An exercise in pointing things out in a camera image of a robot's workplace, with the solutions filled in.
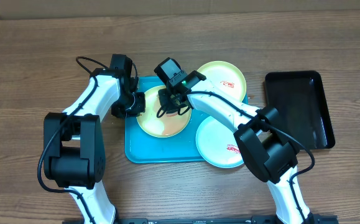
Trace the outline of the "green plate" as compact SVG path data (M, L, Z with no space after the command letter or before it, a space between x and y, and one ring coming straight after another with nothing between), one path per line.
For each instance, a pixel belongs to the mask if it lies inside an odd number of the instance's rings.
M246 80L235 65L225 61L212 61L202 65L198 70L221 91L233 98L243 101L246 96Z
M158 118L157 112L160 108L158 91L164 88L164 85L155 86L145 92L145 112L137 117L142 130L157 138L168 138L180 133L187 126L192 114L189 110L181 116L166 117L164 114Z

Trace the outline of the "light blue plate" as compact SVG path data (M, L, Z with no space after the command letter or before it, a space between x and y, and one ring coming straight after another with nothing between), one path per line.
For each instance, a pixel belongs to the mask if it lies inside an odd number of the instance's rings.
M230 169L244 164L233 132L209 116L196 131L196 147L209 164Z

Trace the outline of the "orange and dark sponge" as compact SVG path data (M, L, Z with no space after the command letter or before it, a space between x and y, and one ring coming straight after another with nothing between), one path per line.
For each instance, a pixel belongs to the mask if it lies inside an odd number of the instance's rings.
M166 117L173 117L173 116L177 116L177 115L178 115L178 112L169 113L169 114L166 114Z

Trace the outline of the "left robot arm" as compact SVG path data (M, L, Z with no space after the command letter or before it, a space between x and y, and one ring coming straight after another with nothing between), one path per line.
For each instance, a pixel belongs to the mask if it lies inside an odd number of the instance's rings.
M106 154L101 122L107 113L119 119L145 111L145 94L126 55L114 54L109 66L89 70L90 81L79 98L61 113L44 119L44 150L37 166L40 186L52 193L69 193L84 223L114 223L116 209L103 185Z

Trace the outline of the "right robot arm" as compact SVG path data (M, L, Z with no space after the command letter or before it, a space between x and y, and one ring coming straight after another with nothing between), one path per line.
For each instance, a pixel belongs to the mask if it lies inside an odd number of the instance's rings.
M314 221L297 180L305 172L297 169L297 154L304 146L287 134L275 108L244 104L221 91L200 72L185 72L170 57L158 64L154 72L165 85L160 93L163 109L158 117L183 106L213 117L233 132L249 171L267 183L277 219L282 223Z

